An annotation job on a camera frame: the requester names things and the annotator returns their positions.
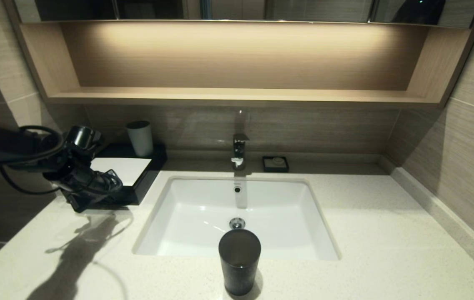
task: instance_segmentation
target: white cup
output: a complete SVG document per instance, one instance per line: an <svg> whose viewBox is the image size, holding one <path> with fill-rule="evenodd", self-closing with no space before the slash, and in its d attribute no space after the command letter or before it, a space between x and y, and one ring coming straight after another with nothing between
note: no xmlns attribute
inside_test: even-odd
<svg viewBox="0 0 474 300"><path fill-rule="evenodd" d="M151 124L149 121L135 121L126 125L131 144L138 157L146 157L153 153Z"/></svg>

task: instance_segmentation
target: countertop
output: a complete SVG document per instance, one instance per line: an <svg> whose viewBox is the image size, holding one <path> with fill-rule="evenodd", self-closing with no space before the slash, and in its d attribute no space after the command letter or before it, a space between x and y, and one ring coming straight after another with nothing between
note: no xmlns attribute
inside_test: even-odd
<svg viewBox="0 0 474 300"><path fill-rule="evenodd" d="M177 165L127 210L76 214L57 197L0 251L0 299L230 299L218 257L133 253L169 178L233 177ZM248 179L308 182L341 259L260 259L256 286L239 299L474 299L474 261L377 165L310 168Z"/></svg>

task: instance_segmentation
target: white sink basin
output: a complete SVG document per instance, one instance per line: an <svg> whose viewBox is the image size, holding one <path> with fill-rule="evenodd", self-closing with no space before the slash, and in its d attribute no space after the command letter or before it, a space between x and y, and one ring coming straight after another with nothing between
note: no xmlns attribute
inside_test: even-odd
<svg viewBox="0 0 474 300"><path fill-rule="evenodd" d="M339 259L309 186L253 180L170 180L134 252L217 257L235 217L261 241L261 258Z"/></svg>

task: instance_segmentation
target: faucet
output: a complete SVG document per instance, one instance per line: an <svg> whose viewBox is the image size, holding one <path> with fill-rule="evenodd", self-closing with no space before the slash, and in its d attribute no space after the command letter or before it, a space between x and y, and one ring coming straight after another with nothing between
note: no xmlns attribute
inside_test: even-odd
<svg viewBox="0 0 474 300"><path fill-rule="evenodd" d="M248 137L243 133L233 135L233 157L231 162L235 171L244 170L244 146Z"/></svg>

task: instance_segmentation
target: black tumbler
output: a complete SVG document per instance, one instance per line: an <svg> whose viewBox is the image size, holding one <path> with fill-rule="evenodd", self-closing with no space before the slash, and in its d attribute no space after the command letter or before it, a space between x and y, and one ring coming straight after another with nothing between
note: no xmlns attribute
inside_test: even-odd
<svg viewBox="0 0 474 300"><path fill-rule="evenodd" d="M220 239L218 253L227 291L235 296L246 295L256 278L261 255L259 239L245 229L230 230Z"/></svg>

